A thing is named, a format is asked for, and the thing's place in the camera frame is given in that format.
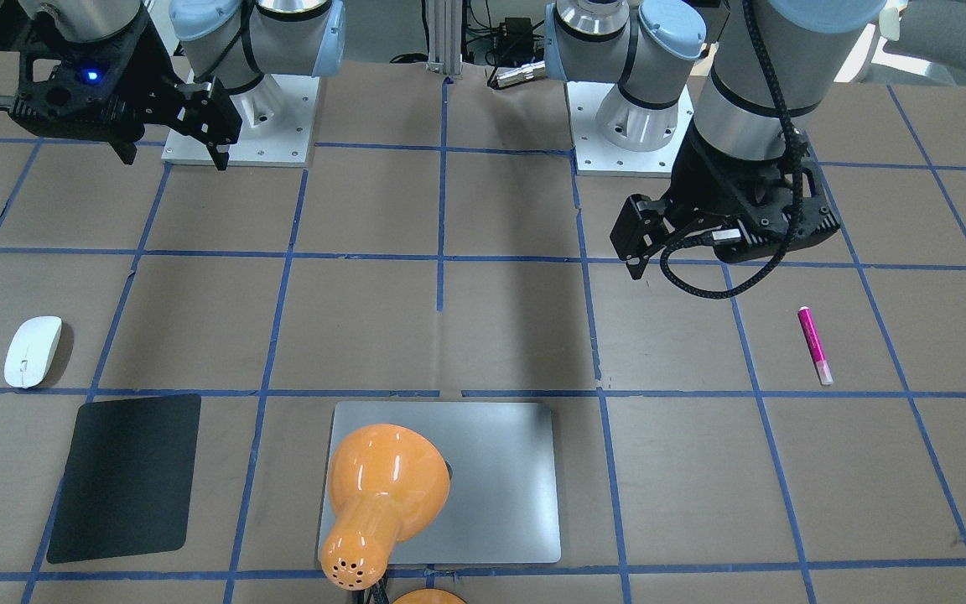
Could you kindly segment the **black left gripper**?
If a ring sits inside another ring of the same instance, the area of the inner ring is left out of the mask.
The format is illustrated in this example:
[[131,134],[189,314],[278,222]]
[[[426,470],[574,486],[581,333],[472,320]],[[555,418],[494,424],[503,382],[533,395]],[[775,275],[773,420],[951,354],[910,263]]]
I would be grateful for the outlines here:
[[736,243],[716,248],[716,255],[774,255],[792,217],[791,181],[781,168],[779,159],[732,158],[690,129],[666,194],[656,200],[629,195],[610,231],[610,243],[630,278],[641,279],[651,257],[666,244],[713,228],[741,233]]

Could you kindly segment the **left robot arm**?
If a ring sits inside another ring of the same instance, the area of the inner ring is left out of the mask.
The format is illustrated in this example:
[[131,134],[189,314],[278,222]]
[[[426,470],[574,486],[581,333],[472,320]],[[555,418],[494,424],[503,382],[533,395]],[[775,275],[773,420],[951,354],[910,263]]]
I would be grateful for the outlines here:
[[556,1],[544,17],[548,77],[610,86],[597,123],[620,148],[648,152],[673,138],[679,97],[703,46],[709,78],[660,198],[628,196],[610,233],[633,279],[658,258],[710,246],[724,263],[828,240],[839,219],[808,152],[808,120],[881,1],[725,1],[706,23],[686,1]]

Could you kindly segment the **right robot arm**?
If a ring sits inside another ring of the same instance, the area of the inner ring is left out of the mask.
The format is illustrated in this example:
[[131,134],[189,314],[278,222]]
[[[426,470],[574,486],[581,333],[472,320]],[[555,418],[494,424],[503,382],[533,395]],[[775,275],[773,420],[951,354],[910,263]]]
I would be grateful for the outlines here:
[[124,164],[146,127],[172,164],[303,167],[323,77],[345,49],[341,1],[172,1],[188,79],[142,1],[23,1],[31,32],[0,112],[40,138],[105,143]]

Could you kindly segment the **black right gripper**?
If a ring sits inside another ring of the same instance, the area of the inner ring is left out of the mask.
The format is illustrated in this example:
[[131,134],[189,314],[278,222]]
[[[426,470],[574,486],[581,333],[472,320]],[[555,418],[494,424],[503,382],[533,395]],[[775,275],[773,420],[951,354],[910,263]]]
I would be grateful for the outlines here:
[[149,125],[200,142],[229,167],[242,118],[221,81],[184,83],[145,7],[26,7],[17,88],[0,112],[43,138],[103,142],[124,164]]

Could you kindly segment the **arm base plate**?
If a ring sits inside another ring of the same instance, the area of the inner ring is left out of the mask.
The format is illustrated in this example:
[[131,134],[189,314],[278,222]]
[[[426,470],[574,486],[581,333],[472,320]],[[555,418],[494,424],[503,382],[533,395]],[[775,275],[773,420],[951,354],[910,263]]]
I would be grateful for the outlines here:
[[615,84],[568,81],[569,125],[579,174],[668,177],[693,118],[687,87],[662,110],[638,107]]
[[232,98],[242,117],[230,167],[305,168],[317,116],[318,77],[266,74]]

